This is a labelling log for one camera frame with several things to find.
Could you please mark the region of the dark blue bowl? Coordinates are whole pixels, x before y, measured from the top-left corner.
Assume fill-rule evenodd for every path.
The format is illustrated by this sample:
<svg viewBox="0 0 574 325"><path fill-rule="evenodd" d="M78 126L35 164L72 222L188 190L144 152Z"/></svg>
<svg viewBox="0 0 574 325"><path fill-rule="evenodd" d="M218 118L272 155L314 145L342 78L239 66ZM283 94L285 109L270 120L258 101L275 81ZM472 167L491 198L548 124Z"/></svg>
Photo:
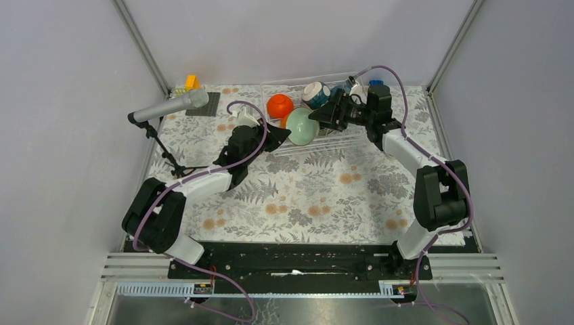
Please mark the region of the dark blue bowl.
<svg viewBox="0 0 574 325"><path fill-rule="evenodd" d="M343 93L349 93L351 88L348 85L336 85L330 89L330 97L335 96L336 92L341 90Z"/></svg>

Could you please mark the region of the pale green bowl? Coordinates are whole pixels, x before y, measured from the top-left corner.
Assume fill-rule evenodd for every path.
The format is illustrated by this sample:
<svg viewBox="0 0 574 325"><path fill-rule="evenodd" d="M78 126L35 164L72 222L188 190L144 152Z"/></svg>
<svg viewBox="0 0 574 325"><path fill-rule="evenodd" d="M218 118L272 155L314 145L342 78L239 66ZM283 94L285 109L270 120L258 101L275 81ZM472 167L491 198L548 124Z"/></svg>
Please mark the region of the pale green bowl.
<svg viewBox="0 0 574 325"><path fill-rule="evenodd" d="M306 107L295 108L290 113L286 126L291 130L288 139L295 146L310 144L319 133L319 123L309 119L311 113L311 109Z"/></svg>

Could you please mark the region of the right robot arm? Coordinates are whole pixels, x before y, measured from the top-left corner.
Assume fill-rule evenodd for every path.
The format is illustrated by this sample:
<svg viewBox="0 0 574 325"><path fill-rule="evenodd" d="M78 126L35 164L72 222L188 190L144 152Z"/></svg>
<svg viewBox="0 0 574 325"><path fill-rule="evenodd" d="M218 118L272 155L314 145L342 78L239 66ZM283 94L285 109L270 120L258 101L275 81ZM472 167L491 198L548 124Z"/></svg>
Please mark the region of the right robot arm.
<svg viewBox="0 0 574 325"><path fill-rule="evenodd" d="M416 219L394 241L380 267L367 273L417 280L422 260L438 237L467 228L474 217L466 165L435 156L408 136L405 123L393 116L388 86L373 85L366 95L360 91L359 85L345 91L313 82L303 89L302 101L312 109L309 119L329 129L343 131L350 124L364 127L370 142L414 176Z"/></svg>

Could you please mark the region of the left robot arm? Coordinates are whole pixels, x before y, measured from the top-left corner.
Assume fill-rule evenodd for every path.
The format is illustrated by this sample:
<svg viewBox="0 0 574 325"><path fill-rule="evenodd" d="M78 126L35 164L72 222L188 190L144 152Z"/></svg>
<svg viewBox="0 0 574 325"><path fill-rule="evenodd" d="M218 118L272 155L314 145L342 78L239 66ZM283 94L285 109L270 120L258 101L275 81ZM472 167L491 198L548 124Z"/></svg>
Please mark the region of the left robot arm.
<svg viewBox="0 0 574 325"><path fill-rule="evenodd" d="M210 261L203 255L204 247L180 230L186 205L238 186L248 175L249 164L262 152L278 149L290 134L269 124L240 125L211 166L171 183L146 179L121 223L133 237L134 249L178 259L193 278L207 275Z"/></svg>

